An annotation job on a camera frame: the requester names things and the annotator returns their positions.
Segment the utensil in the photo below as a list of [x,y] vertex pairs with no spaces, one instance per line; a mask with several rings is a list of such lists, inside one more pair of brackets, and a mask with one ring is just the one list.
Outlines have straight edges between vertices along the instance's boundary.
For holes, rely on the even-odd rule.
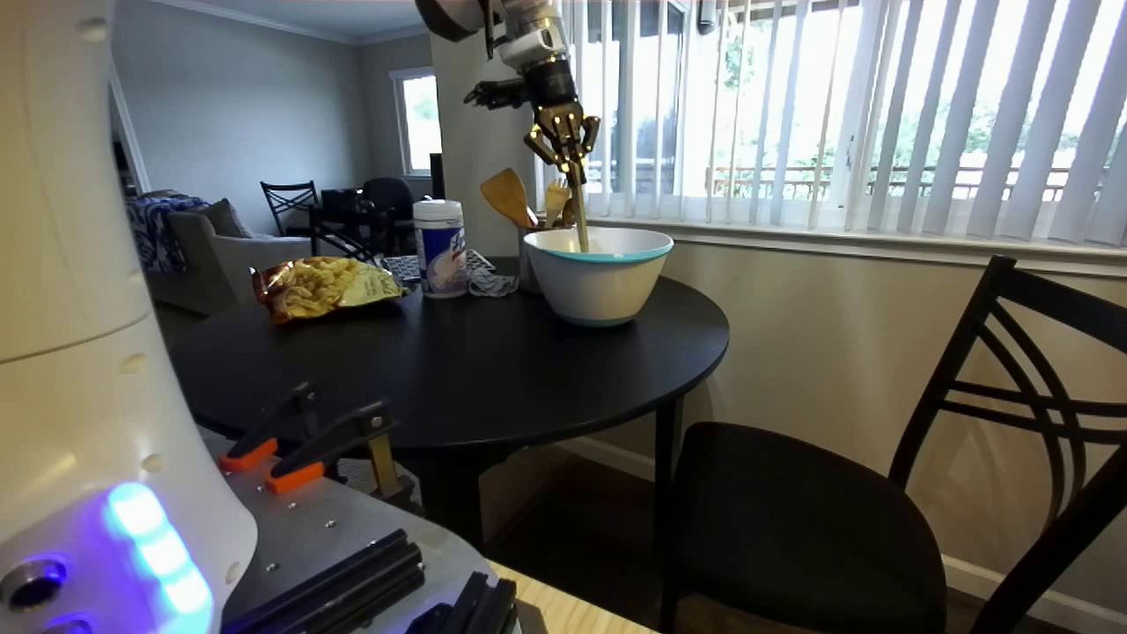
[[529,209],[522,177],[515,170],[492,171],[480,191],[516,229],[526,231],[537,229],[537,213]]

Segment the dining table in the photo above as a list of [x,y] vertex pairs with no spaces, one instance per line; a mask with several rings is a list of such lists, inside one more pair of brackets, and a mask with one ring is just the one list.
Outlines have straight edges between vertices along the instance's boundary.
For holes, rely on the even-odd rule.
[[418,480],[425,516],[474,544],[488,463],[641,414],[654,426],[662,516],[683,393],[726,348],[726,314],[671,278],[658,278],[641,314],[617,328],[568,322],[537,292],[425,300],[416,288],[300,322],[243,301],[168,345],[191,411],[224,435],[253,433],[297,384],[314,384],[318,421],[385,401],[393,458]]

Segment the orange object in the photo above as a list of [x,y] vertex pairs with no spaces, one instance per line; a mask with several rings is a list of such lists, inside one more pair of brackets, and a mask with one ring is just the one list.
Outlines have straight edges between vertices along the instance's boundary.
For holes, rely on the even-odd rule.
[[258,443],[253,449],[247,449],[239,458],[235,455],[223,455],[219,463],[224,473],[253,473],[253,468],[269,463],[276,455],[279,455],[279,441],[269,435],[264,443]]
[[318,482],[318,480],[325,480],[325,462],[314,462],[314,463],[303,463],[303,468],[285,473],[285,476],[279,476],[279,480],[269,480],[269,490],[272,490],[276,495],[285,495],[285,492],[303,490],[303,485],[310,485],[310,482]]

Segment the plastic container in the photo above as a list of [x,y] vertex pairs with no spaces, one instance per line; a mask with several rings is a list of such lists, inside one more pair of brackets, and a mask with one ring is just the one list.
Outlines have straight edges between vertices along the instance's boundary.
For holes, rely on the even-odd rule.
[[421,295],[465,295],[465,213],[460,202],[425,197],[416,202],[416,241],[421,261]]

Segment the vertical blinds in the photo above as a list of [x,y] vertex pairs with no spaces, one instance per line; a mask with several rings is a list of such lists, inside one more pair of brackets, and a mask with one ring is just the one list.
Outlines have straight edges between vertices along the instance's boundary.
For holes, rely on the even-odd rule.
[[1123,0],[568,0],[593,213],[1127,240]]

